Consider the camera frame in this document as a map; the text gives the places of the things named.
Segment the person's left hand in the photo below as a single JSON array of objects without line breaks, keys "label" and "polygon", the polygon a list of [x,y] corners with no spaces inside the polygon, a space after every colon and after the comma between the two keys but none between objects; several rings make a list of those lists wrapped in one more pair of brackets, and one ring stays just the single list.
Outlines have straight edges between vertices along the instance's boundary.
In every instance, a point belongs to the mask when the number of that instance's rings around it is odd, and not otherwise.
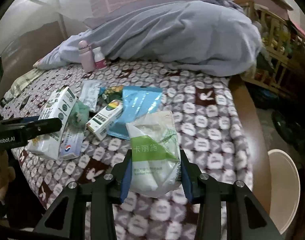
[{"label": "person's left hand", "polygon": [[9,183],[15,179],[15,170],[9,166],[8,154],[0,152],[0,201],[3,201],[8,190]]}]

